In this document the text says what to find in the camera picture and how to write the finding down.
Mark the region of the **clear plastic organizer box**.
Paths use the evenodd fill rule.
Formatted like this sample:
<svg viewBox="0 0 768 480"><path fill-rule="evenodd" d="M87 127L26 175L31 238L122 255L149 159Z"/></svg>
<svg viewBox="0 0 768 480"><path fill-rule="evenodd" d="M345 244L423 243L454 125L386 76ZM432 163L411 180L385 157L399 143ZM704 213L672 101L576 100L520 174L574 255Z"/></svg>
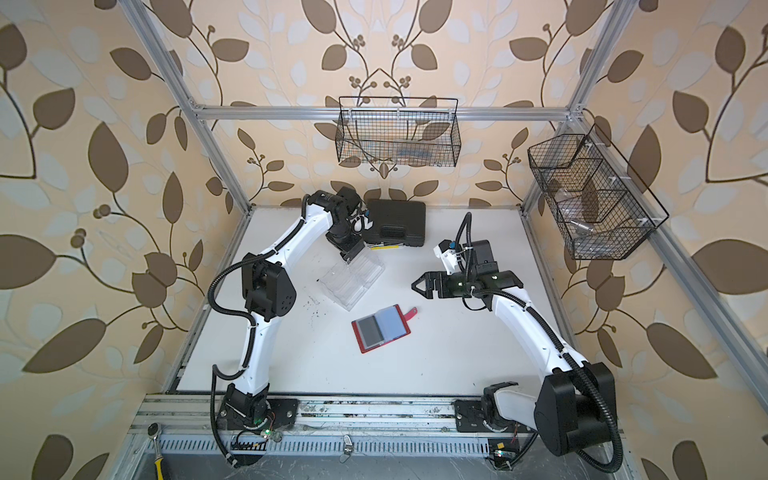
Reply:
<svg viewBox="0 0 768 480"><path fill-rule="evenodd" d="M350 261L340 260L319 282L325 294L337 305L351 311L385 271L377 254L364 247Z"/></svg>

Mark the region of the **red leather card holder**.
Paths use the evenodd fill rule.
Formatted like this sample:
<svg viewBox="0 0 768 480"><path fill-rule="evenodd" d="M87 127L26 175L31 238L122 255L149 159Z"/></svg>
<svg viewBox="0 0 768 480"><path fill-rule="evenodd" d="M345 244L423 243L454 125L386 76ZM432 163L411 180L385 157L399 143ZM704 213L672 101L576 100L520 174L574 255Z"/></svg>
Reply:
<svg viewBox="0 0 768 480"><path fill-rule="evenodd" d="M356 321L364 318L360 318L352 321L351 326L352 326L360 353L361 354L368 353L372 350L375 350L384 345L387 345L389 343L392 343L396 340L399 340L403 337L408 336L411 333L409 321L413 319L417 315L417 313L418 313L418 309L416 307L404 312L399 305L393 305L393 306L381 309L372 315L368 315L364 317L364 318L367 318L370 316L375 317L381 329L381 332L384 336L384 342L382 344L368 351L362 350L362 345L360 343L357 328L355 325Z"/></svg>

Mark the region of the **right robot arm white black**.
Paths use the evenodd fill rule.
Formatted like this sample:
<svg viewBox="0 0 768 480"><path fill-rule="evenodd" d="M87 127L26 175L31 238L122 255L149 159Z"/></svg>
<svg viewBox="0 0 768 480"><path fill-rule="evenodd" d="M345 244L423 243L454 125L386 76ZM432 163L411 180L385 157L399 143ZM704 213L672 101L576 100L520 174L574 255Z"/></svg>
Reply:
<svg viewBox="0 0 768 480"><path fill-rule="evenodd" d="M480 401L487 427L514 423L535 430L555 456L579 455L594 468L615 472L623 461L615 380L603 363L591 363L538 312L511 271L481 274L431 271L411 284L426 299L475 298L512 331L538 369L539 391L528 395L515 382L493 384Z"/></svg>

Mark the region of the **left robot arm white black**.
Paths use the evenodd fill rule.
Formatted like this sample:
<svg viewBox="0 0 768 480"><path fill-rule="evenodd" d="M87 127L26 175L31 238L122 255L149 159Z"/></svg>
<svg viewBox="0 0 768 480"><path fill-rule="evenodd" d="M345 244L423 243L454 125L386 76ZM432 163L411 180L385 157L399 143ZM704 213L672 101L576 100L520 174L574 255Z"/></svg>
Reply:
<svg viewBox="0 0 768 480"><path fill-rule="evenodd" d="M217 379L227 380L223 407L242 416L253 425L266 417L269 366L280 319L297 300L289 271L321 237L335 247L349 262L363 249L364 215L362 200L356 191L344 187L332 194L319 190L302 199L296 222L272 246L259 254L246 254L242 260L225 268L212 282L207 293L210 307L217 313L248 321L247 340L241 365L234 374L224 374L217 367ZM241 274L244 308L223 307L215 299L215 289L226 276Z"/></svg>

